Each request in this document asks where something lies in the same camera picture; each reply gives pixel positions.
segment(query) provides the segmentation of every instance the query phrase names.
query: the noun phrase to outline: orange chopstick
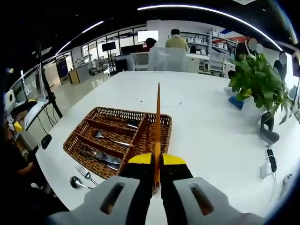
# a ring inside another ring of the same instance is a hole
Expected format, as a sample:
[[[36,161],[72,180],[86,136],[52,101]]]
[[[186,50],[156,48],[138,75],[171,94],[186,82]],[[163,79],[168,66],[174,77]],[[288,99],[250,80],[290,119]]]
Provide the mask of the orange chopstick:
[[[160,157],[160,87],[158,83],[156,124],[155,124],[155,144],[154,144],[154,182],[158,182],[158,183],[160,182],[159,157]]]

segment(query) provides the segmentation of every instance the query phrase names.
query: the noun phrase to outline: led strip light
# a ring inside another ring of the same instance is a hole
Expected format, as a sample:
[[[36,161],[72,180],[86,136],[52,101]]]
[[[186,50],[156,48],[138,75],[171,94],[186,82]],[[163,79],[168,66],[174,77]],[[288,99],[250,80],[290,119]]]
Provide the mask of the led strip light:
[[[171,8],[171,7],[177,7],[177,8],[194,8],[194,9],[200,9],[200,10],[205,10],[205,11],[210,11],[213,13],[218,13],[227,17],[230,17],[236,21],[239,21],[245,25],[247,25],[248,27],[251,27],[252,29],[256,30],[258,33],[260,33],[261,35],[263,35],[264,37],[266,37],[273,45],[276,46],[276,48],[278,48],[278,50],[283,51],[283,49],[272,39],[270,38],[268,35],[266,35],[264,32],[262,32],[260,29],[256,28],[255,26],[249,24],[248,22],[239,19],[233,15],[221,12],[221,11],[217,11],[211,8],[206,8],[206,7],[200,7],[200,6],[190,6],[190,5],[156,5],[156,6],[146,6],[146,7],[141,7],[138,8],[137,10],[146,10],[146,9],[152,9],[152,8]]]
[[[90,26],[89,28],[85,29],[81,34],[89,31],[90,29],[92,29],[92,28],[94,28],[94,27],[96,27],[96,26],[98,26],[98,25],[100,25],[102,23],[104,23],[104,21],[97,22],[96,24],[94,24],[94,25]],[[68,44],[71,43],[71,41],[69,41],[68,43],[66,43],[58,52],[56,52],[56,54],[54,56],[57,56],[61,52],[61,50],[63,50]]]

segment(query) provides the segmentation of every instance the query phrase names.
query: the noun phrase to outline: fork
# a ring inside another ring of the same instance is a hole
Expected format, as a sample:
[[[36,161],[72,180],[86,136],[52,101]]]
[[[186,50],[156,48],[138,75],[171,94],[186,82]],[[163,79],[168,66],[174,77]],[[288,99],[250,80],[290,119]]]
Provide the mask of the fork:
[[[91,177],[91,175],[90,175],[90,172],[89,172],[86,168],[84,168],[82,165],[80,165],[80,164],[77,163],[77,164],[75,165],[75,168],[76,168],[76,170],[77,170],[83,177],[85,177],[85,179],[91,180],[96,186],[99,185],[97,182],[95,182],[95,181],[92,179],[92,177]]]

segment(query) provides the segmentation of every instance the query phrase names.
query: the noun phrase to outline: person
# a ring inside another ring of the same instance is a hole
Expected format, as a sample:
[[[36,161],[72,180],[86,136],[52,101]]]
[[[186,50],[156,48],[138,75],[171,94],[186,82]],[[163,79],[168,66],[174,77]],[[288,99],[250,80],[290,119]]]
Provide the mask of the person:
[[[180,36],[180,31],[178,29],[171,30],[172,37],[169,38],[166,43],[166,48],[183,48],[188,51],[187,42]]]
[[[32,182],[39,183],[38,180],[42,180],[36,179],[39,177],[38,164],[28,163],[23,158],[19,149],[14,145],[13,134],[6,121],[4,121],[2,131],[1,134],[4,136],[2,137],[4,140],[2,160],[6,162],[4,180],[9,184],[5,195],[10,196],[5,206],[8,211],[17,211],[17,217],[13,220],[21,220],[23,224],[25,222],[44,224],[49,215],[68,211],[58,198],[31,186]]]
[[[250,37],[247,37],[247,39],[245,40],[245,42],[240,42],[237,44],[236,47],[236,53],[235,53],[235,61],[242,61],[243,59],[240,57],[241,55],[249,55],[252,56],[254,55],[254,51],[252,51],[251,49],[249,49],[248,44],[250,41]]]
[[[195,46],[195,45],[191,46],[191,49],[190,49],[189,53],[194,53],[194,54],[197,53],[197,50],[196,50],[196,46]]]
[[[149,52],[150,48],[152,48],[156,43],[156,40],[149,37],[146,39],[146,47],[142,48],[142,52]]]
[[[279,59],[274,62],[273,68],[275,68],[277,70],[278,74],[281,77],[281,80],[284,81],[285,76],[286,76],[286,54],[285,54],[285,52],[280,53]]]

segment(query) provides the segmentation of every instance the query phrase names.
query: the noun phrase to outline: man in yellow shirt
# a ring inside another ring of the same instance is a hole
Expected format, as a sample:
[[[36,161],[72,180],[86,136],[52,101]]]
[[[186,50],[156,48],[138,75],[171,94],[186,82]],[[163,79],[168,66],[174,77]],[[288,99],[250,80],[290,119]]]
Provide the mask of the man in yellow shirt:
[[[169,38],[166,43],[166,48],[183,48],[188,51],[188,45],[186,41],[180,36],[180,31],[178,29],[173,29],[171,31],[172,37]]]

